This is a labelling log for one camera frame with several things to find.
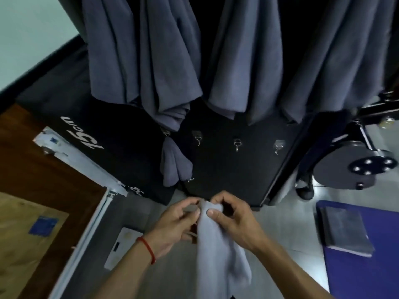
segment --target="blue mat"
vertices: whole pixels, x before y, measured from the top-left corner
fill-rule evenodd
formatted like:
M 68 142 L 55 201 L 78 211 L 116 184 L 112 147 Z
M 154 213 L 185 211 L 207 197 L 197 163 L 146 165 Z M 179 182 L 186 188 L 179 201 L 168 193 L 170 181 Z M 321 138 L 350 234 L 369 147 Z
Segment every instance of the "blue mat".
M 366 258 L 323 246 L 331 294 L 337 299 L 398 299 L 399 213 L 319 201 L 316 204 L 318 219 L 321 218 L 319 208 L 325 206 L 359 211 L 369 239 L 376 248 L 373 256 Z

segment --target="red string bracelet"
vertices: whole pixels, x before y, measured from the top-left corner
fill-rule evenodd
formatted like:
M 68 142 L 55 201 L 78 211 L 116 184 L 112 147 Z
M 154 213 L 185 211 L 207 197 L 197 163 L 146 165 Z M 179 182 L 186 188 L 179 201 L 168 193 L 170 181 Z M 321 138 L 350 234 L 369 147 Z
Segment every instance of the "red string bracelet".
M 156 261 L 154 252 L 152 251 L 150 245 L 148 244 L 148 242 L 143 238 L 143 237 L 137 237 L 136 241 L 141 241 L 142 243 L 144 243 L 144 245 L 147 247 L 147 250 L 150 252 L 151 257 L 152 257 L 152 261 L 151 261 L 151 265 L 153 265 Z

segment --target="blue sticker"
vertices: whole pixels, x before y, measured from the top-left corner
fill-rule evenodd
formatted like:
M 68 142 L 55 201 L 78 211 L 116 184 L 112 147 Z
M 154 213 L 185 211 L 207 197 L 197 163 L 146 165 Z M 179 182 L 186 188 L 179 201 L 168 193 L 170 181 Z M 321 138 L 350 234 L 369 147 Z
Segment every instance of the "blue sticker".
M 57 218 L 39 216 L 37 221 L 30 228 L 29 234 L 43 237 L 50 236 L 57 222 Z

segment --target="right hand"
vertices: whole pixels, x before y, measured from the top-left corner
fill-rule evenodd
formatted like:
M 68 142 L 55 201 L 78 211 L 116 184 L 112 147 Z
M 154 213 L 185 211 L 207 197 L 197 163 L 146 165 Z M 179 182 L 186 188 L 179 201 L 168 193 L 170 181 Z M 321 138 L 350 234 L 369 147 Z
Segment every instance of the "right hand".
M 239 246 L 254 253 L 266 239 L 266 235 L 253 216 L 251 208 L 245 201 L 226 191 L 211 199 L 213 204 L 222 202 L 232 206 L 234 211 L 232 217 L 227 217 L 215 209 L 209 209 L 207 215 L 220 224 Z

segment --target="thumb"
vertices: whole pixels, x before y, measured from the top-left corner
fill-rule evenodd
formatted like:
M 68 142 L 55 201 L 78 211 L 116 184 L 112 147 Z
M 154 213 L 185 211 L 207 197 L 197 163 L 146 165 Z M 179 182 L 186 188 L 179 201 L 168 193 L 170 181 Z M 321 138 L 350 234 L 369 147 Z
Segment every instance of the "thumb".
M 191 227 L 193 224 L 195 224 L 200 216 L 201 210 L 197 209 L 194 212 L 190 212 L 185 216 L 179 223 L 179 225 L 182 227 L 183 230 L 188 229 Z
M 222 227 L 224 227 L 225 230 L 230 230 L 232 224 L 234 223 L 231 218 L 224 215 L 221 211 L 215 209 L 209 209 L 206 214 Z

